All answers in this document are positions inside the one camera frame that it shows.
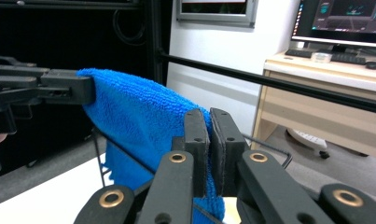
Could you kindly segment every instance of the black cable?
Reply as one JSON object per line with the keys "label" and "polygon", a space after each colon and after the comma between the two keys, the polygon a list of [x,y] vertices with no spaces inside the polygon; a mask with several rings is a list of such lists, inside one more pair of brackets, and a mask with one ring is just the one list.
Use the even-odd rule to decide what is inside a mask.
{"label": "black cable", "polygon": [[136,35],[133,36],[126,36],[123,34],[120,30],[120,26],[118,24],[118,15],[119,15],[119,10],[116,10],[113,14],[113,22],[112,26],[114,28],[115,34],[117,37],[125,44],[130,45],[130,46],[143,46],[146,41],[143,41],[141,43],[137,43],[138,41],[142,41],[145,33],[145,26],[144,24],[141,25],[141,29],[138,31]]}
{"label": "black cable", "polygon": [[263,145],[264,147],[268,147],[269,149],[272,149],[274,151],[277,151],[277,152],[285,154],[286,155],[286,160],[282,164],[282,166],[284,167],[284,169],[286,169],[286,167],[289,165],[289,163],[292,162],[292,154],[290,154],[290,152],[282,150],[282,149],[277,148],[277,147],[273,147],[273,146],[269,145],[268,143],[263,142],[261,140],[258,140],[256,138],[253,138],[253,137],[251,137],[251,136],[249,136],[249,135],[247,135],[245,133],[243,133],[243,137],[246,138],[246,139],[248,139],[248,140],[250,140],[250,141],[259,143],[259,144]]}

